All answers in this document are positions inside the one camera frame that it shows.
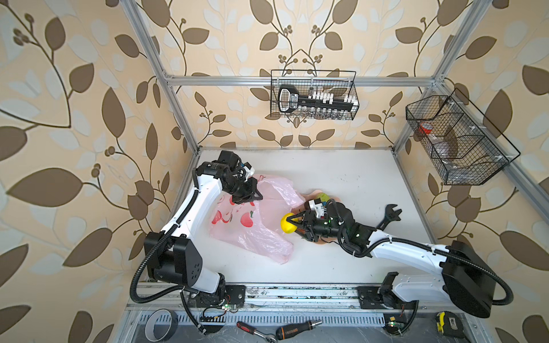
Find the yellow lemon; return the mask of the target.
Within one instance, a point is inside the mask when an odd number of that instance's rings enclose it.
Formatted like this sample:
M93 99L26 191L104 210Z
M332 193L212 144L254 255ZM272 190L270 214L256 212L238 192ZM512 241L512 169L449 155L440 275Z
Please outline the yellow lemon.
M292 234L297 230L297 226L293 223L291 218L294 216L293 213L286 214L280 221L281 230L285 234Z

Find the green pear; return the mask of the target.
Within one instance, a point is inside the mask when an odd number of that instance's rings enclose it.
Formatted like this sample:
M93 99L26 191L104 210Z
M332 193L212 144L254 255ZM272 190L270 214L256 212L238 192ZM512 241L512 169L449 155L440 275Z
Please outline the green pear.
M320 200L321 203L325 204L330 201L330 197L326 193L320 193L316 196L317 200Z

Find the pink plastic bag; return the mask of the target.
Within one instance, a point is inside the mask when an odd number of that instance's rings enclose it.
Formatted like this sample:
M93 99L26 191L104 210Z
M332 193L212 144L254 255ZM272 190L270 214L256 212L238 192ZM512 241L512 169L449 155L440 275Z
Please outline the pink plastic bag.
M257 190L263 199L249 203L237 204L230 195L221 196L212 210L210 237L285 264L293 244L284 237L280 222L305 199L284 177L260 175Z

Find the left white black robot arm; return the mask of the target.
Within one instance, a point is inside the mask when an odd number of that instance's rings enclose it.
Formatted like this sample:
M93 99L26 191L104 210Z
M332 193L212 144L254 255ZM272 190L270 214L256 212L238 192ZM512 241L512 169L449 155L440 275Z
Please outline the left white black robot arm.
M202 294L214 304L225 299L224 276L203 266L193 239L221 194L228 194L235 204L263 199L253 174L250 163L227 150L193 171L190 190L174 217L160 232L149 233L144 240L145 257L130 284L131 301L145 304L175 291ZM171 287L153 295L139 295L137 286L144 272Z

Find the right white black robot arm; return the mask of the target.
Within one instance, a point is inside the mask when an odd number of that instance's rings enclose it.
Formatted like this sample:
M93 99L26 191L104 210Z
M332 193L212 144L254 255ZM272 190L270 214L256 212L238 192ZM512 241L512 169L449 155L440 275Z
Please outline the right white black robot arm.
M334 199L314 199L303 211L285 215L280 226L283 232L296 233L309 242L336 243L354 258L393 260L422 272L412 276L389 272L378 286L358 287L363 309L405 309L424 301L451 303L467 314L488 318L492 307L513 302L508 283L467 244L423 244L388 234L387 226L400 221L401 212L389 204L380 224L371 227L357 222Z

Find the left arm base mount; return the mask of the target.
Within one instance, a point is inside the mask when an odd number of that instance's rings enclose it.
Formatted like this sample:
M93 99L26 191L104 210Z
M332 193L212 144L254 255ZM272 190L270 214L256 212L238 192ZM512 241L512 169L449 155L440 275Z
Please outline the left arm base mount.
M230 309L240 308L244 306L246 290L247 287L243 284L225 285L214 294L199 292L190 299L190 304L198 308L224 307L226 305Z

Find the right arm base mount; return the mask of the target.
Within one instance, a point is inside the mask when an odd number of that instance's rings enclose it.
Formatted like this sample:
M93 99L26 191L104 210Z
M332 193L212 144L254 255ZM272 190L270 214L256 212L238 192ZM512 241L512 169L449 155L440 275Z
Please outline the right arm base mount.
M404 302L392 290L381 286L360 286L356 288L362 310L413 310L414 302Z

